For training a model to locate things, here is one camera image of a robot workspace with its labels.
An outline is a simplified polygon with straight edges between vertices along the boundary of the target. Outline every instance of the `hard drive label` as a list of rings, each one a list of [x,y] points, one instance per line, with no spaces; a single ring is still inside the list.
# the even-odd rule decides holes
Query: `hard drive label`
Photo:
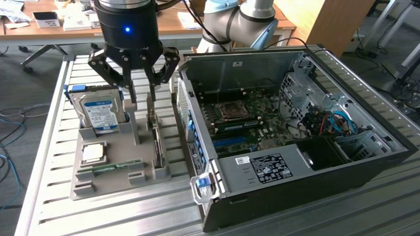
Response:
[[[294,176],[281,153],[254,158],[251,164],[262,183]]]
[[[87,102],[85,106],[95,129],[106,131],[118,127],[118,116],[111,111],[113,101]]]

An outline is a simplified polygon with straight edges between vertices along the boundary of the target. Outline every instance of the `wooden desk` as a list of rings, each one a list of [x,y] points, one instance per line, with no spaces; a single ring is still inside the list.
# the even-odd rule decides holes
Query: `wooden desk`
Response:
[[[33,12],[54,11],[57,6],[54,0],[41,0],[39,2],[26,2],[25,13],[33,17]],[[170,8],[159,13],[159,34],[162,39],[202,38],[202,29],[187,30],[178,18],[181,10]],[[294,23],[287,20],[279,8],[277,8],[277,18],[279,27],[275,35],[290,37],[293,30],[297,29]],[[0,46],[29,46],[45,44],[77,44],[103,42],[102,29],[85,29],[65,31],[63,27],[39,28],[37,22],[30,22],[29,27],[19,29],[6,29],[0,32]]]
[[[293,36],[323,44],[341,56],[375,0],[275,0],[298,28]],[[290,45],[302,45],[291,40]]]

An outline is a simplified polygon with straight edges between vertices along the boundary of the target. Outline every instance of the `box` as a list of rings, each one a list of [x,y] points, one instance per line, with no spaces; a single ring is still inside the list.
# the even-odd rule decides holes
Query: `box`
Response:
[[[35,20],[41,28],[61,27],[58,13],[55,12],[34,12]]]
[[[91,21],[93,28],[101,28],[98,14],[90,14],[90,21]]]

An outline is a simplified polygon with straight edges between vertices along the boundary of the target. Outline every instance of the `sticker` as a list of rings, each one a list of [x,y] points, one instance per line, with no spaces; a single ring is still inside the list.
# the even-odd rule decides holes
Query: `sticker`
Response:
[[[239,66],[243,66],[243,62],[242,61],[235,61],[234,62],[234,67],[239,67]]]
[[[243,128],[243,126],[238,125],[238,126],[227,127],[227,128],[225,128],[225,130],[241,129],[241,128]]]
[[[281,153],[254,158],[251,164],[262,183],[294,176]]]
[[[258,121],[254,121],[254,122],[249,122],[245,124],[245,127],[249,127],[249,126],[254,126],[258,124]]]
[[[249,157],[249,156],[235,158],[235,160],[237,160],[237,164],[238,164],[238,165],[250,163],[250,157]]]
[[[118,127],[118,116],[111,111],[113,101],[87,102],[85,107],[95,129],[111,130]]]

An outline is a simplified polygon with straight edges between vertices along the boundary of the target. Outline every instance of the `aluminum extrusion table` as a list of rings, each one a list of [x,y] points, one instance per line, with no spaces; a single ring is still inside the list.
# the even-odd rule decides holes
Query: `aluminum extrusion table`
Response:
[[[329,52],[318,53],[345,81],[420,146],[420,128]],[[158,90],[157,110],[163,119],[173,180],[121,193],[70,200],[79,119],[63,95],[65,84],[102,84],[89,56],[63,62],[43,132],[17,234],[141,236],[411,235],[420,228],[420,153],[385,171],[362,188],[285,210],[218,232],[202,231],[202,218],[171,108],[171,84]],[[141,117],[146,115],[149,81],[133,73]],[[327,89],[335,85],[319,77]]]

